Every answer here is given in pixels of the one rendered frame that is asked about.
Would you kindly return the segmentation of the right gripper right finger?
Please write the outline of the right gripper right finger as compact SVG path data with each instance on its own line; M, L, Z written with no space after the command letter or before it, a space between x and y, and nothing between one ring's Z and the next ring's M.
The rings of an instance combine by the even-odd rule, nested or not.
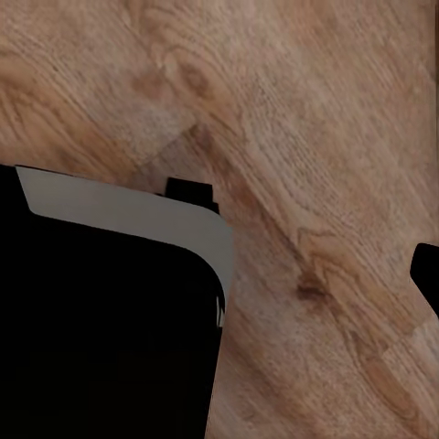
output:
M419 243L412 257L410 275L439 315L439 247Z

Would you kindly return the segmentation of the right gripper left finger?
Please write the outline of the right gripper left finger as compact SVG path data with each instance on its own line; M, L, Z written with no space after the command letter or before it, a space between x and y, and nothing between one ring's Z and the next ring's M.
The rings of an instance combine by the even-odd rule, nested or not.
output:
M47 278L39 243L0 253L0 354Z

